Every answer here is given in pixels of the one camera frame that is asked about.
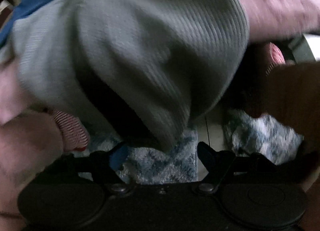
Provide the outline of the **pink dog print blanket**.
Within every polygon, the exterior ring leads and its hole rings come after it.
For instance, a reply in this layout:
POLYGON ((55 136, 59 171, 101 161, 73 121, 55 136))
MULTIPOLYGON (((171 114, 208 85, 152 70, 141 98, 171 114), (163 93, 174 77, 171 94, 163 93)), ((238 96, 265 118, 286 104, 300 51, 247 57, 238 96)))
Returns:
MULTIPOLYGON (((239 2, 248 18, 247 46, 319 28, 319 0, 239 2)), ((243 62, 244 54, 235 74, 243 62)), ((252 117, 267 113, 305 138, 319 141, 319 64, 276 65, 254 53, 248 69, 248 78, 238 90, 232 90, 236 84, 233 75, 219 101, 235 102, 252 117)), ((24 227, 17 197, 37 173, 65 152, 85 149, 87 136, 110 132, 90 133, 78 117, 40 104, 1 123, 1 230, 24 227)))

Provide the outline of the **grey blue waffle sweater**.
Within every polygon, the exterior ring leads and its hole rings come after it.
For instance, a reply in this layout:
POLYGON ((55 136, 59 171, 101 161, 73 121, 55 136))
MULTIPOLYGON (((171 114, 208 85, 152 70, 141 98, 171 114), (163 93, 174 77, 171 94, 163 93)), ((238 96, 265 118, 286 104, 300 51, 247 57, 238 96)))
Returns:
POLYGON ((1 123, 40 104, 170 151, 248 37, 239 0, 21 0, 1 30, 1 123))

